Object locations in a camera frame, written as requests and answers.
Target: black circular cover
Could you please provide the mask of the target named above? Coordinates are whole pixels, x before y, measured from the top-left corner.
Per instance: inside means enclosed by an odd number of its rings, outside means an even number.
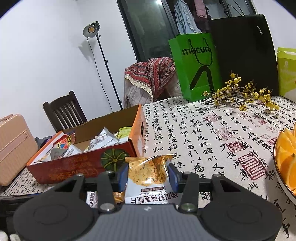
[[[35,197],[20,206],[13,222],[18,235],[27,241],[67,241],[82,235],[93,223],[93,212],[69,193],[55,192]]]
[[[214,200],[201,218],[212,235],[229,241],[274,240],[282,224],[275,206],[250,197]]]

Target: green pumpkin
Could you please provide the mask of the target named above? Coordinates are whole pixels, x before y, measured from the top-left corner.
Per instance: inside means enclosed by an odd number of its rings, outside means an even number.
[[[129,154],[122,149],[108,149],[101,155],[101,164],[108,171],[118,171]]]

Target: tripod pole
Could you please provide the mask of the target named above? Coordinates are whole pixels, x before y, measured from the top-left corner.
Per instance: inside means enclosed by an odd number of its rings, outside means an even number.
[[[96,38],[98,40],[98,43],[99,43],[99,46],[100,46],[100,49],[101,49],[101,52],[102,52],[102,55],[103,55],[103,59],[104,59],[104,62],[105,62],[105,65],[106,65],[106,68],[107,68],[107,71],[108,71],[108,74],[109,74],[109,77],[110,77],[114,92],[116,94],[118,104],[119,104],[120,108],[123,110],[121,100],[118,97],[118,94],[117,94],[117,91],[116,91],[116,88],[115,88],[115,85],[114,85],[114,82],[113,82],[113,79],[112,79],[112,76],[111,76],[111,73],[110,73],[110,70],[109,70],[109,67],[108,67],[108,60],[106,60],[105,55],[103,53],[103,49],[102,49],[102,46],[101,46],[101,43],[100,43],[100,40],[99,40],[100,37],[101,37],[101,35],[99,36],[98,34],[96,34]]]

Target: bag handle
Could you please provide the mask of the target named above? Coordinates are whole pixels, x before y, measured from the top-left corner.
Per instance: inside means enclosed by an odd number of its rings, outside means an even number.
[[[197,55],[196,55],[196,51],[193,51],[193,53],[194,53],[195,58],[196,58],[196,60],[198,61],[199,64],[201,64],[201,65],[203,65],[203,66],[211,66],[212,63],[213,63],[213,53],[212,53],[212,50],[211,50],[211,48],[209,47],[209,45],[208,45],[208,43],[207,43],[207,40],[206,40],[204,37],[203,37],[203,39],[204,39],[204,41],[205,41],[207,47],[209,48],[209,50],[210,50],[210,52],[211,52],[211,63],[210,63],[210,64],[202,64],[202,63],[198,60],[198,57],[197,57]],[[188,40],[189,40],[189,44],[190,44],[190,46],[191,46],[191,48],[192,48],[192,50],[193,50],[193,46],[192,46],[192,43],[191,43],[191,39],[188,39]]]
[[[13,114],[10,114],[10,115],[8,115],[8,116],[5,116],[5,117],[2,117],[1,119],[0,119],[0,122],[1,121],[5,121],[5,120],[8,120],[10,117],[12,117],[13,116]]]

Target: black rope handle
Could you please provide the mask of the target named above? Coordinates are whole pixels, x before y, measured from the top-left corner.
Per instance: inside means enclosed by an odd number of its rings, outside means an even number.
[[[198,61],[199,64],[201,64],[201,65],[203,65],[203,66],[211,66],[212,63],[213,63],[213,53],[212,53],[212,50],[211,50],[211,48],[209,47],[209,45],[208,45],[208,43],[207,43],[207,40],[206,40],[205,38],[203,38],[203,39],[204,39],[204,41],[205,41],[207,47],[209,48],[209,50],[210,50],[210,52],[211,52],[211,63],[210,63],[210,64],[203,64],[203,63],[201,63],[201,62],[198,60],[198,57],[197,57],[197,55],[196,55],[196,51],[193,51],[193,53],[194,53],[195,58],[196,58],[196,60]],[[193,46],[192,46],[192,43],[191,43],[191,39],[188,39],[188,40],[189,40],[189,44],[190,44],[190,46],[191,46],[191,48],[192,48],[192,50],[193,50]]]

